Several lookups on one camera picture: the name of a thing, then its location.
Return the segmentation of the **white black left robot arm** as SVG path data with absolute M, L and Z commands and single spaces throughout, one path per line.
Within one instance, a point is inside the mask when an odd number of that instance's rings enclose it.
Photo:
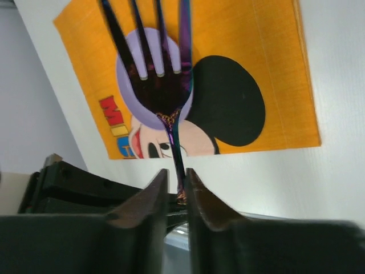
M 164 239 L 186 222 L 161 169 L 143 189 L 64 161 L 32 174 L 1 217 L 2 273 L 162 273 Z

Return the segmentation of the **orange Mickey Mouse placemat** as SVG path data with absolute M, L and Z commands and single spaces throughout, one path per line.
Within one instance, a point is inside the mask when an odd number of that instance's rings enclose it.
M 298 1 L 192 1 L 196 92 L 180 116 L 186 156 L 321 145 Z M 170 158 L 135 99 L 96 1 L 54 19 L 108 156 Z

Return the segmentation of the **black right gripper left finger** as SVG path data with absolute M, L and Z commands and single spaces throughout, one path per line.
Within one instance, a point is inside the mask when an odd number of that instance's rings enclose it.
M 106 214 L 1 217 L 2 273 L 161 273 L 168 171 Z

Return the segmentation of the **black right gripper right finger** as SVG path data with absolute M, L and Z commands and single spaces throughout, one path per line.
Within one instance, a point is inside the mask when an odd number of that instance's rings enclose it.
M 338 220 L 246 217 L 186 171 L 193 273 L 363 273 L 364 231 Z

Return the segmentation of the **iridescent purple fork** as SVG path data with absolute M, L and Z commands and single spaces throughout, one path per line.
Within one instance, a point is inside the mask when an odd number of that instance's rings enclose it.
M 147 110 L 151 111 L 165 127 L 177 174 L 176 200 L 179 205 L 186 205 L 187 197 L 184 187 L 185 170 L 179 140 L 179 118 L 183 106 L 192 94 L 193 88 L 190 1 L 180 1 L 179 4 L 180 71 L 173 70 L 161 2 L 155 2 L 164 69 L 163 74 L 158 74 L 155 71 L 155 64 L 152 59 L 137 3 L 136 1 L 131 1 L 134 21 L 147 69 L 147 76 L 145 78 L 141 78 L 138 75 L 137 66 L 110 2 L 100 1 L 99 4 L 137 100 Z

